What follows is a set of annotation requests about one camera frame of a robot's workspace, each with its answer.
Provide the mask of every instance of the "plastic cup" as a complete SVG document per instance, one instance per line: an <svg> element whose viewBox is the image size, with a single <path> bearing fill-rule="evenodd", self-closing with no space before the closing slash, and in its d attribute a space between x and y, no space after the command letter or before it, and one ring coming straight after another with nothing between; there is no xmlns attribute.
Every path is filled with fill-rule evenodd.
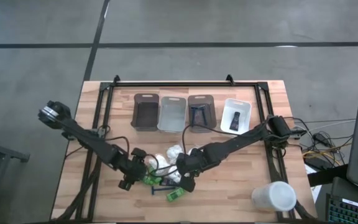
<svg viewBox="0 0 358 224"><path fill-rule="evenodd" d="M296 204L293 188L282 181L276 181L252 191L252 203L260 210L287 212Z"/></svg>

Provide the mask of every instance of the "gray concrete floor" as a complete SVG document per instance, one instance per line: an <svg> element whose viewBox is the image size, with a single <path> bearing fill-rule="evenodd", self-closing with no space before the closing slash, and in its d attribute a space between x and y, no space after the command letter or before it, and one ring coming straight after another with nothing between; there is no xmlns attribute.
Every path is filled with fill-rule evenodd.
<svg viewBox="0 0 358 224"><path fill-rule="evenodd" d="M0 0L0 44L92 43L102 5ZM111 0L100 40L213 41L358 41L358 1ZM90 49L0 49L0 145L31 153L29 163L9 168L0 223L48 220L67 142L37 120L37 110L48 100L75 110L89 55ZM285 80L293 114L305 121L356 117L358 47L99 49L91 80L222 80L227 74ZM322 130L340 137L353 128ZM344 152L348 157L349 148Z"/></svg>

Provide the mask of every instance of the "keyboard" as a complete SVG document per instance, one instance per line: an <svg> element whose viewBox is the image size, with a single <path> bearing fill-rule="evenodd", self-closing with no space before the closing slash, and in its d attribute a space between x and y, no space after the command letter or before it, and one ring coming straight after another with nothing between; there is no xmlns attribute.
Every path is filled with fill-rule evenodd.
<svg viewBox="0 0 358 224"><path fill-rule="evenodd" d="M358 206L357 203L348 201L349 203L332 198L327 195L327 220L338 223L354 223L358 224Z"/></svg>

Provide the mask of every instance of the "wooden table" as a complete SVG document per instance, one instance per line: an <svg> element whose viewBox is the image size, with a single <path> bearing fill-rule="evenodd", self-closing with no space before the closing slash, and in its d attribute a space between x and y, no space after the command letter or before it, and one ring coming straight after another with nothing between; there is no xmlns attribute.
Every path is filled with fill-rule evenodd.
<svg viewBox="0 0 358 224"><path fill-rule="evenodd" d="M99 83L85 82L81 91L75 119L86 129L90 129L92 125ZM268 85L275 115L292 116L284 82L268 81ZM188 98L189 95L213 95L218 122L216 129L220 126L224 100L227 98L244 100L252 104L250 128L260 123L255 91L251 87L115 87L109 115L111 132L107 138L126 136L131 143L131 150L138 147L151 154L166 155L166 150L181 140L181 134L159 131L137 132L130 125L136 93L156 93L160 99L163 96ZM265 114L267 114L263 94L262 99ZM293 126L293 121L289 119L288 124ZM187 149L230 138L223 134L195 134L190 131L186 132L185 137ZM114 143L126 148L121 140ZM77 142L71 142L67 153L78 147ZM85 158L86 150L82 149L65 161L52 218L62 214L78 193ZM288 147L284 160L289 184L295 189L298 200L307 211L316 216L300 149ZM250 199L254 188L270 182L263 142L257 142L231 154L222 161L219 167L202 173L196 178L194 192L186 193L172 203L166 201L168 192L157 192L152 196L150 186L141 182L136 183L129 192L126 192L117 186L121 179L121 172L115 172L108 166L102 165L94 211L95 222L268 222L276 220L275 213L256 210ZM88 211L87 206L88 201L85 203L84 215Z"/></svg>

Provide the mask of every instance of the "gray plastic bin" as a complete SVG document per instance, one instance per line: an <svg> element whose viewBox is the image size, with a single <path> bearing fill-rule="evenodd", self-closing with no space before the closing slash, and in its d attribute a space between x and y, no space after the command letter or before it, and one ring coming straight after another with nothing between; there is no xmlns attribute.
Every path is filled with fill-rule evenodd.
<svg viewBox="0 0 358 224"><path fill-rule="evenodd" d="M164 96L161 99L158 129L166 132L179 133L185 128L186 99L174 96Z"/></svg>

